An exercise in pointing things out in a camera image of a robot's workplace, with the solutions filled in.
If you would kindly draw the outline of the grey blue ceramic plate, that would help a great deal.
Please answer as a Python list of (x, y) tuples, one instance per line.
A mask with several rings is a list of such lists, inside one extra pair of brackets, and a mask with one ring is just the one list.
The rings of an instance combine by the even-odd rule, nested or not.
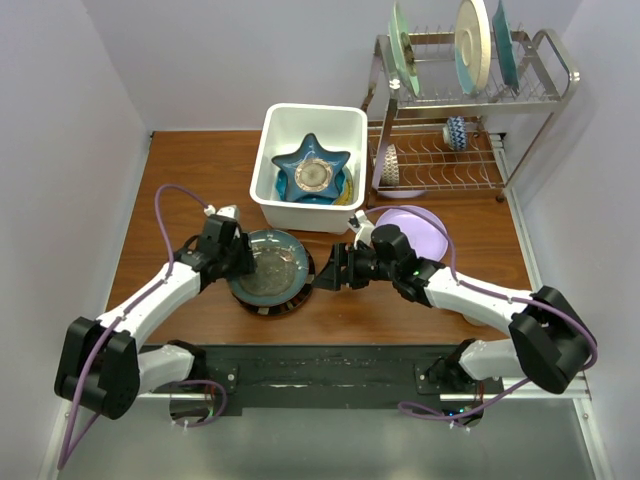
[(302, 248), (305, 248), (296, 237), (281, 230), (256, 230), (251, 232), (249, 237), (253, 253), (257, 247), (282, 247), (291, 253), (293, 253), (295, 249), (302, 250)]

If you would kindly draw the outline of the woven bamboo plate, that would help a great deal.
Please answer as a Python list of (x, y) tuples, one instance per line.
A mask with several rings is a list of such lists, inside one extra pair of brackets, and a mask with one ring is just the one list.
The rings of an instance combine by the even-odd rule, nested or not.
[(339, 176), (342, 179), (341, 193), (333, 204), (338, 206), (347, 206), (353, 202), (354, 198), (353, 176), (348, 168), (343, 168)]

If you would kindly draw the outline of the blue polka dot plate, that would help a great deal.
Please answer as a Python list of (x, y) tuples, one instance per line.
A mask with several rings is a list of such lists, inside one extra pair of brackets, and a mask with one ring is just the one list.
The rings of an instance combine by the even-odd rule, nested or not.
[[(340, 183), (340, 193), (341, 193), (342, 179), (339, 176), (339, 174), (336, 176), (336, 180)], [(278, 175), (276, 177), (275, 188), (276, 188), (276, 191), (277, 191), (281, 201), (285, 201), (286, 200), (287, 184), (288, 184), (288, 180), (287, 180), (286, 175), (282, 171), (279, 171)], [(317, 196), (317, 195), (307, 195), (304, 198), (298, 200), (298, 203), (317, 204), (317, 205), (334, 205), (333, 202), (337, 198), (329, 199), (329, 198), (323, 198), (323, 197), (320, 197), (320, 196)]]

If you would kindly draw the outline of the blue star-shaped dish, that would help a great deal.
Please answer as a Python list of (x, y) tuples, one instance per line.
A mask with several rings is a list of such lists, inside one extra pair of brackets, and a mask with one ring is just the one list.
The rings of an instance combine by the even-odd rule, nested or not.
[(335, 201), (341, 194), (337, 176), (350, 157), (349, 151), (327, 150), (313, 133), (308, 133), (294, 152), (271, 159), (286, 180), (282, 200), (299, 203), (306, 197), (317, 197)]

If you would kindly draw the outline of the clear glass plate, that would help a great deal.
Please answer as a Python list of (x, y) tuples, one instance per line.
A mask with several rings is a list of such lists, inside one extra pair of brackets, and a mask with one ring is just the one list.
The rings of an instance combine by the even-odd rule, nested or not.
[(277, 296), (294, 282), (297, 264), (294, 255), (282, 247), (257, 247), (255, 271), (239, 279), (241, 288), (251, 295)]

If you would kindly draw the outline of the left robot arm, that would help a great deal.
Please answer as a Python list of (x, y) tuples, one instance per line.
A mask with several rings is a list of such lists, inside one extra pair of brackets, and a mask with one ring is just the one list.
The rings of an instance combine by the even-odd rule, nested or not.
[(181, 305), (220, 279), (252, 273), (255, 261), (239, 211), (208, 214), (156, 276), (123, 304), (97, 319), (80, 317), (68, 327), (54, 381), (57, 396), (116, 420), (136, 397), (175, 383), (196, 392), (209, 373), (203, 349), (171, 341), (148, 352), (149, 336)]

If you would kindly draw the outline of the white plastic bin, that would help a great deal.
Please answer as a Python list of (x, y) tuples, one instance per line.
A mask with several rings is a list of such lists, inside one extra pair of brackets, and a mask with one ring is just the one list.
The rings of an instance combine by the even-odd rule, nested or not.
[[(304, 136), (314, 134), (330, 152), (347, 151), (346, 170), (352, 179), (352, 199), (346, 205), (287, 202), (276, 190), (279, 168), (272, 159), (292, 154)], [(342, 234), (348, 219), (363, 204), (367, 191), (367, 116), (357, 108), (279, 103), (266, 113), (249, 187), (251, 199), (267, 223), (281, 230)]]

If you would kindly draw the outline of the black gold striped plate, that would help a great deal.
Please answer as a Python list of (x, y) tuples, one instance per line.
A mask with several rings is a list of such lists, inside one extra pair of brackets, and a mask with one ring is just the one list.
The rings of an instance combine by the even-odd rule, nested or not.
[(238, 279), (229, 282), (234, 299), (245, 310), (263, 317), (286, 315), (301, 307), (312, 294), (315, 263), (306, 248), (295, 249), (292, 254), (297, 264), (297, 272), (294, 282), (284, 293), (277, 296), (254, 296), (241, 288)]

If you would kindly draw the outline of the lavender plate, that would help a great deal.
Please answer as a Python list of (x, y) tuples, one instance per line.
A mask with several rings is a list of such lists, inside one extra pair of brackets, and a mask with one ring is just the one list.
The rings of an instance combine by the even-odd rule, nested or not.
[(444, 223), (432, 212), (418, 206), (405, 205), (404, 209), (385, 211), (377, 220), (376, 226), (396, 225), (408, 238), (416, 255), (429, 260), (440, 261), (448, 250), (448, 241), (432, 223), (443, 231)]

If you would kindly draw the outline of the cream ceramic mug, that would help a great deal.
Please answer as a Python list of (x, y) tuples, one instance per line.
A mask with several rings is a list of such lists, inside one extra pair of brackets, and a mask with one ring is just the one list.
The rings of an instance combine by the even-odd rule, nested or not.
[(486, 323), (482, 320), (479, 320), (475, 317), (469, 315), (462, 315), (463, 319), (471, 325), (474, 326), (486, 326)]

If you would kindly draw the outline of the blue zigzag bowl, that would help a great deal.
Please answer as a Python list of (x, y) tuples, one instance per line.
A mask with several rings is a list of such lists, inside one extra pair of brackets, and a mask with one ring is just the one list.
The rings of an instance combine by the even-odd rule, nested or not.
[(466, 121), (462, 116), (449, 117), (443, 127), (444, 142), (453, 151), (465, 151), (468, 146)]

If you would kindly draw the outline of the metal dish rack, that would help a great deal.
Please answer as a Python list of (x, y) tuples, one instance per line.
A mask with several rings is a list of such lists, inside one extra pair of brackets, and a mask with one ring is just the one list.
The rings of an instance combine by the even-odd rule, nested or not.
[[(361, 108), (382, 99), (384, 112), (369, 120), (370, 167), (367, 200), (414, 198), (428, 192), (489, 191), (502, 201), (515, 186), (533, 152), (548, 136), (579, 85), (576, 62), (552, 29), (511, 33), (519, 93), (503, 84), (498, 58), (491, 56), (486, 88), (476, 97), (463, 93), (456, 77), (451, 32), (410, 34), (420, 93), (401, 83), (390, 38), (374, 43), (368, 87)], [(444, 142), (449, 117), (466, 121), (468, 146), (453, 151)], [(388, 145), (396, 147), (398, 186), (381, 183)]]

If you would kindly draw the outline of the teal plate in rack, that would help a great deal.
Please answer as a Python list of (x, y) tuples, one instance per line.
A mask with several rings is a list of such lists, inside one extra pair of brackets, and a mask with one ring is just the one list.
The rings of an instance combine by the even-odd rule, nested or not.
[(496, 11), (492, 17), (492, 27), (503, 84), (508, 87), (514, 95), (517, 95), (520, 89), (518, 68), (513, 49), (511, 30), (502, 1), (498, 2)]

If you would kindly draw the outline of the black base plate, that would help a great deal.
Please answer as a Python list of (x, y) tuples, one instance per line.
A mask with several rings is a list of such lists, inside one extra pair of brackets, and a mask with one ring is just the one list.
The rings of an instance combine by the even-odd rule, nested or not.
[(441, 405), (473, 395), (470, 381), (444, 377), (451, 345), (190, 345), (172, 341), (103, 350), (90, 367), (81, 405), (118, 419), (141, 394), (180, 401), (179, 418), (240, 415), (250, 408), (393, 409), (402, 400)]

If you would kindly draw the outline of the aluminium frame rail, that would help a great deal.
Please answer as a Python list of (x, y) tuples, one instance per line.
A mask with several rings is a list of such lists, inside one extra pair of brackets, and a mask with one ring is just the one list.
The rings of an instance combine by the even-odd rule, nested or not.
[(583, 382), (560, 396), (523, 387), (467, 427), (434, 426), (431, 479), (613, 479)]

